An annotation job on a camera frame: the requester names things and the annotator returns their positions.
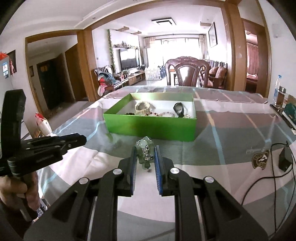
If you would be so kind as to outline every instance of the decorative badge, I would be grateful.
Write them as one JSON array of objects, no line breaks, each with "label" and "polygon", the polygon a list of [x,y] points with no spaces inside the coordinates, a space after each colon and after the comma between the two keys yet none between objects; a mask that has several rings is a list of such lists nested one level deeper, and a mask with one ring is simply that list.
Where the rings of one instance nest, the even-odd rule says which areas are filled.
[{"label": "decorative badge", "polygon": [[252,158],[252,165],[254,169],[257,167],[261,167],[261,169],[264,170],[266,167],[268,156],[269,156],[269,150],[266,150],[265,152],[262,152],[262,153],[255,154]]}]

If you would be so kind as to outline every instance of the television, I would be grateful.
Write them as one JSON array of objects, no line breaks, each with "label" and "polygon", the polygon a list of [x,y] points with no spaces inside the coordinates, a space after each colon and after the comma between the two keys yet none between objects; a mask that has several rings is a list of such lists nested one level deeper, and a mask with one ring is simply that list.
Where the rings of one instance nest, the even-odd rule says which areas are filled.
[{"label": "television", "polygon": [[139,49],[120,49],[121,71],[140,66]]}]

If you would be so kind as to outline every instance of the water bottle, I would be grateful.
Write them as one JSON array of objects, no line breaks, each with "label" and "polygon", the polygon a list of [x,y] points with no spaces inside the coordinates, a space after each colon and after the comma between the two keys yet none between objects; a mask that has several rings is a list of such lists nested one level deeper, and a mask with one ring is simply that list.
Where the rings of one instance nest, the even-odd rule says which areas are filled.
[{"label": "water bottle", "polygon": [[276,88],[274,90],[274,98],[272,100],[272,104],[273,105],[276,105],[277,96],[279,94],[280,81],[281,81],[281,75],[279,75],[278,78],[277,78],[277,80],[276,80]]}]

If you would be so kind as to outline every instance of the refrigerator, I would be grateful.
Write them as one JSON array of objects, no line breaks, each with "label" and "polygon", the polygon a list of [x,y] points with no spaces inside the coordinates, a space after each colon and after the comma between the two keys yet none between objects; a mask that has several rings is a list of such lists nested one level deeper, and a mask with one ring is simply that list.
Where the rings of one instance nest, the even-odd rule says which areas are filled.
[{"label": "refrigerator", "polygon": [[4,94],[7,90],[12,90],[9,57],[0,61],[0,118],[2,116],[2,106],[4,101]]}]

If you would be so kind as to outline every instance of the plaid tablecloth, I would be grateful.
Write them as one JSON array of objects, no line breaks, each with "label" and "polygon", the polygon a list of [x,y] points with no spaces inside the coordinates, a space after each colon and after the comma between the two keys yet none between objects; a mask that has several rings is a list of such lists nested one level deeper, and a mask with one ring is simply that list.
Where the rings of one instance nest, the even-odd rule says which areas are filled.
[{"label": "plaid tablecloth", "polygon": [[[192,87],[127,86],[101,98],[53,132],[83,134],[87,143],[70,150],[62,161],[39,170],[40,194],[49,204],[79,178],[100,178],[116,168],[121,159],[130,156],[141,137],[109,133],[103,113],[134,92],[193,94],[197,117],[195,141],[153,139],[153,142],[160,146],[162,156],[172,159],[176,167],[196,178],[213,176],[239,202],[255,180],[272,176],[270,155],[264,170],[253,168],[251,161],[256,153],[286,140],[296,153],[296,137],[291,129],[259,94]],[[278,168],[281,150],[282,146],[274,147],[275,175],[283,174]],[[118,199],[118,240],[174,240],[174,198],[158,194],[153,168],[148,173],[138,164],[134,196]],[[276,181],[278,224],[291,200],[292,177],[291,172]],[[268,234],[274,231],[273,193],[273,180],[262,180],[244,203],[244,208]]]}]

